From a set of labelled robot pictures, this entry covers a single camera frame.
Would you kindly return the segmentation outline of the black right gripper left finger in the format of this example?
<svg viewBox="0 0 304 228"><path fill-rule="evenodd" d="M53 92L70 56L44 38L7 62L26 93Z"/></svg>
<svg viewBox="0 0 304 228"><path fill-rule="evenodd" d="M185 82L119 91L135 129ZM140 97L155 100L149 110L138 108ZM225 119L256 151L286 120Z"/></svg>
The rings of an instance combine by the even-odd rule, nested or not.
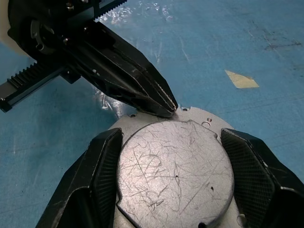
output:
<svg viewBox="0 0 304 228"><path fill-rule="evenodd" d="M120 128L93 138L63 175L40 217L38 228L111 228L117 194Z"/></svg>

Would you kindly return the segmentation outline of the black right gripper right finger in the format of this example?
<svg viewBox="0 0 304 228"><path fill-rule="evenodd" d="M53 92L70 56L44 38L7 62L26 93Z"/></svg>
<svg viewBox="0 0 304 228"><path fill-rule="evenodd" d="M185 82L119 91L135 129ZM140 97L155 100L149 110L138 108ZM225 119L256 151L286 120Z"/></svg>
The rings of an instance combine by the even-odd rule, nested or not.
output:
<svg viewBox="0 0 304 228"><path fill-rule="evenodd" d="M302 228L304 184L269 147L248 133L223 128L222 145L230 159L239 210L250 228Z"/></svg>

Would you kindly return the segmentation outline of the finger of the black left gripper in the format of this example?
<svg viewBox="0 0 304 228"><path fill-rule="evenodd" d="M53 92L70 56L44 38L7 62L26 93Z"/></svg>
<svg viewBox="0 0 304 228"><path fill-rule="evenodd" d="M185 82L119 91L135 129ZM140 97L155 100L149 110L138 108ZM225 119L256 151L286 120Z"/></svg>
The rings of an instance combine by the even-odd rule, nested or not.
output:
<svg viewBox="0 0 304 228"><path fill-rule="evenodd" d="M85 27L85 56L98 86L136 109L177 109L167 83L144 54L100 22Z"/></svg>
<svg viewBox="0 0 304 228"><path fill-rule="evenodd" d="M164 77L134 46L104 30L87 33L68 47L83 77L107 96L162 118L175 113L175 97Z"/></svg>

